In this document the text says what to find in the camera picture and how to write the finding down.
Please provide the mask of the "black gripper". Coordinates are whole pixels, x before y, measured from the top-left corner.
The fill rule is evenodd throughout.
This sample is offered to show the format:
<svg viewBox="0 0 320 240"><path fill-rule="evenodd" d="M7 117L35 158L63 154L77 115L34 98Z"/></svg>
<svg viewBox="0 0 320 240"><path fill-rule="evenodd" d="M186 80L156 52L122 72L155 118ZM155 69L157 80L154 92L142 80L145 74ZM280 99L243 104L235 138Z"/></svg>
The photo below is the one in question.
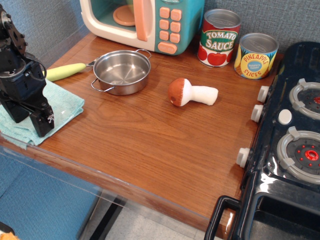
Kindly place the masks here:
<svg viewBox="0 0 320 240"><path fill-rule="evenodd" d="M39 137L55 127L54 112L43 95L47 70L34 55L26 53L17 66L0 72L0 102L16 123L29 115Z"/></svg>

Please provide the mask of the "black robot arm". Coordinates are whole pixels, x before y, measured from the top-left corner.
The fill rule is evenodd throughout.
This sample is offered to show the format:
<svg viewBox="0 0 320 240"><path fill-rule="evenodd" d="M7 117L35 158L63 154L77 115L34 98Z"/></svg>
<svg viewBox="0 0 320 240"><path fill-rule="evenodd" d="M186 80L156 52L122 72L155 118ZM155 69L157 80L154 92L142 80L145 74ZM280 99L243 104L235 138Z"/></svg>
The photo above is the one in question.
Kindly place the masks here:
<svg viewBox="0 0 320 240"><path fill-rule="evenodd" d="M39 137L55 127L54 112L43 95L47 70L26 51L20 33L3 8L0 10L0 103L16 123L30 118Z"/></svg>

